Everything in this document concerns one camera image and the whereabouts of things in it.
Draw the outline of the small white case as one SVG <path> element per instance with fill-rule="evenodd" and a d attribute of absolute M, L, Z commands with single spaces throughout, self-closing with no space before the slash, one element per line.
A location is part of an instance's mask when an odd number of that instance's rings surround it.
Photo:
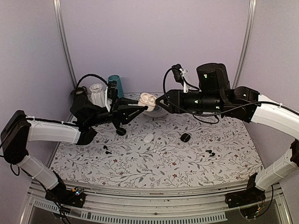
<path fill-rule="evenodd" d="M 139 106 L 147 106 L 148 107 L 147 111 L 151 112 L 156 107 L 156 99 L 157 99 L 156 96 L 144 92 L 144 93 L 140 94 L 140 98 L 138 100 L 138 105 Z"/>

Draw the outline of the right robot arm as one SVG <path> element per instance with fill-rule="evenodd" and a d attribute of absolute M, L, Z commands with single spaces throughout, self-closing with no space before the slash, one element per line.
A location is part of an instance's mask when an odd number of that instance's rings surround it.
<path fill-rule="evenodd" d="M 186 71 L 173 65 L 175 81 L 183 90 L 163 90 L 156 104 L 172 114 L 231 117 L 261 124 L 292 136 L 295 140 L 286 153 L 268 168 L 249 178 L 242 200 L 252 203 L 260 193 L 299 168 L 299 113 L 279 104 L 258 91 L 240 86 L 230 87 L 227 70 L 222 63 L 206 63 L 196 68 L 199 86 L 185 80 Z"/>

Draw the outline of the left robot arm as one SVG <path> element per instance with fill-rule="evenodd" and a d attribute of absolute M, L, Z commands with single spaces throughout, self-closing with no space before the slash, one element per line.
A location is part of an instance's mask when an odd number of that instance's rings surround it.
<path fill-rule="evenodd" d="M 94 126 L 112 123 L 118 135 L 125 135 L 121 125 L 128 124 L 139 114 L 149 109 L 137 100 L 116 98 L 104 107 L 94 105 L 86 96 L 75 98 L 71 113 L 77 119 L 74 124 L 63 121 L 36 119 L 17 110 L 1 132 L 1 147 L 4 160 L 16 165 L 39 181 L 60 203 L 69 199 L 69 191 L 61 178 L 47 168 L 26 149 L 32 141 L 64 142 L 88 145 L 97 132 Z"/>

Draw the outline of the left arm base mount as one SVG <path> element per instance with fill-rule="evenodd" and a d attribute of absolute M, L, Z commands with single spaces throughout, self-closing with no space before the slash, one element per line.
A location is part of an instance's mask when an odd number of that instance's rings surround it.
<path fill-rule="evenodd" d="M 69 190 L 64 186 L 56 186 L 51 190 L 47 190 L 45 199 L 77 208 L 83 208 L 86 194 L 81 190 Z"/>

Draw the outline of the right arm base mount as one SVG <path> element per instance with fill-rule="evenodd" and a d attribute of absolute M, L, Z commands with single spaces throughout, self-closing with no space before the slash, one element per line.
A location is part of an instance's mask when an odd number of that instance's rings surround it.
<path fill-rule="evenodd" d="M 229 208 L 235 208 L 252 203 L 257 203 L 265 199 L 265 191 L 259 190 L 256 187 L 228 193 L 225 195 L 225 203 L 228 205 Z"/>

